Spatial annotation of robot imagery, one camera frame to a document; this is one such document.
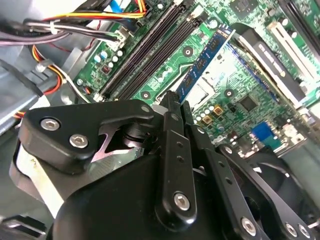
mounting hole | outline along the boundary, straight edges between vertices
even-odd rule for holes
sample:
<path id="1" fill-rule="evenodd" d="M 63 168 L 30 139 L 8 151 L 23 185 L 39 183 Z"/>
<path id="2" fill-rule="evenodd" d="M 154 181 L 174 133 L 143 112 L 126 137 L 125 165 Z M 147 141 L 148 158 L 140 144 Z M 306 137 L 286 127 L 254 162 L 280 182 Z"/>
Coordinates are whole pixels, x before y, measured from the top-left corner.
<path id="1" fill-rule="evenodd" d="M 180 142 L 180 141 L 177 141 L 176 144 L 178 145 L 179 148 L 183 148 L 184 147 L 183 143 Z"/>
<path id="2" fill-rule="evenodd" d="M 177 156 L 176 159 L 178 159 L 178 161 L 180 163 L 184 163 L 185 162 L 185 159 L 182 156 Z"/>
<path id="3" fill-rule="evenodd" d="M 232 181 L 228 177 L 226 177 L 225 180 L 228 184 L 232 185 Z"/>
<path id="4" fill-rule="evenodd" d="M 221 166 L 221 167 L 225 167 L 225 165 L 223 164 L 223 162 L 222 161 L 219 161 L 219 165 Z"/>

expansion card slot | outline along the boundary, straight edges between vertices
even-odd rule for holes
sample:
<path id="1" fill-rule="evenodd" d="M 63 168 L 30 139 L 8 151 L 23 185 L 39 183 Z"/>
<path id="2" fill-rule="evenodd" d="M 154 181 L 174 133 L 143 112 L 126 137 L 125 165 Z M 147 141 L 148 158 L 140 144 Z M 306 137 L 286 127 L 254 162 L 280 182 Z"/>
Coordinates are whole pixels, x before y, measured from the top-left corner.
<path id="1" fill-rule="evenodd" d="M 201 23 L 202 21 L 199 19 L 182 22 L 152 55 L 152 58 L 132 77 L 132 81 L 125 86 L 117 98 L 120 100 L 130 99 Z"/>
<path id="2" fill-rule="evenodd" d="M 306 45 L 314 56 L 320 61 L 320 40 L 308 26 L 299 9 L 292 0 L 279 0 L 279 5 L 285 15 L 290 19 L 294 28 L 302 36 Z"/>
<path id="3" fill-rule="evenodd" d="M 121 68 L 109 79 L 100 90 L 100 95 L 110 96 L 126 78 L 128 78 L 135 68 L 145 59 L 157 42 L 173 26 L 179 16 L 184 13 L 190 5 L 190 0 L 175 0 L 168 10 L 160 17 L 157 23 L 150 29 L 147 35 L 137 44 L 130 56 L 123 63 Z"/>
<path id="4" fill-rule="evenodd" d="M 280 22 L 272 22 L 267 26 L 271 35 L 279 43 L 279 46 L 287 53 L 293 64 L 308 80 L 318 80 L 318 74 L 315 66 L 297 47 L 290 35 Z"/>

chip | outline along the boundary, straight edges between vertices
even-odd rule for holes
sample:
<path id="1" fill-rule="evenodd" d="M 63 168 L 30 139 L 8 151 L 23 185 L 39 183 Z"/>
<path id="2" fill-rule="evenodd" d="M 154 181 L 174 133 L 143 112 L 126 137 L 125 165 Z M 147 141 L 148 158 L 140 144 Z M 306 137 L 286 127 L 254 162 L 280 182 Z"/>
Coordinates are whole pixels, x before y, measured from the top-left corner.
<path id="1" fill-rule="evenodd" d="M 258 6 L 257 0 L 234 0 L 229 4 L 235 15 L 240 19 L 244 19 Z"/>
<path id="2" fill-rule="evenodd" d="M 220 107 L 219 104 L 214 106 L 214 110 L 213 112 L 217 115 L 220 116 L 224 111 L 222 110 L 222 108 Z"/>
<path id="3" fill-rule="evenodd" d="M 244 98 L 242 98 L 239 101 L 239 103 L 248 112 L 252 111 L 256 106 L 258 106 L 256 102 L 250 97 L 250 95 L 247 95 Z"/>
<path id="4" fill-rule="evenodd" d="M 205 124 L 209 125 L 210 123 L 212 123 L 212 119 L 209 116 L 205 116 L 204 118 L 202 118 L 202 121 L 205 122 Z"/>

ram module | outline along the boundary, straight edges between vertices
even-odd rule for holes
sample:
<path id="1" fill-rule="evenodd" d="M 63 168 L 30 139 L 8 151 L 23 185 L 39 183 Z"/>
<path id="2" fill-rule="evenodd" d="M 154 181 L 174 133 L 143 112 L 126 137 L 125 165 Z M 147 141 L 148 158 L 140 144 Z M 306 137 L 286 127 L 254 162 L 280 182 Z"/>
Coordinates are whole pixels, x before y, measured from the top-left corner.
<path id="1" fill-rule="evenodd" d="M 221 25 L 213 34 L 212 38 L 204 47 L 202 53 L 194 62 L 176 90 L 181 104 L 184 103 L 198 79 L 206 71 L 209 64 L 219 55 L 219 52 L 226 46 L 234 33 L 235 31 L 230 29 L 227 25 Z"/>

integrated circuit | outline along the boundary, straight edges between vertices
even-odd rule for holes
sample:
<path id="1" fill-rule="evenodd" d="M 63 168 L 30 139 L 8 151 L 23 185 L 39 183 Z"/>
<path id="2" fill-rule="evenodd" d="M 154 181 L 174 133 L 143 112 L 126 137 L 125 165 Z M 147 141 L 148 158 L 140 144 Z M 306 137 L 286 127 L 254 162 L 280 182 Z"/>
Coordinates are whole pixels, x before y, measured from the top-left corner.
<path id="1" fill-rule="evenodd" d="M 240 19 L 244 19 L 258 6 L 257 0 L 234 0 L 229 4 L 232 11 Z"/>
<path id="2" fill-rule="evenodd" d="M 258 104 L 252 99 L 250 95 L 246 95 L 239 101 L 239 104 L 247 111 L 252 111 Z"/>

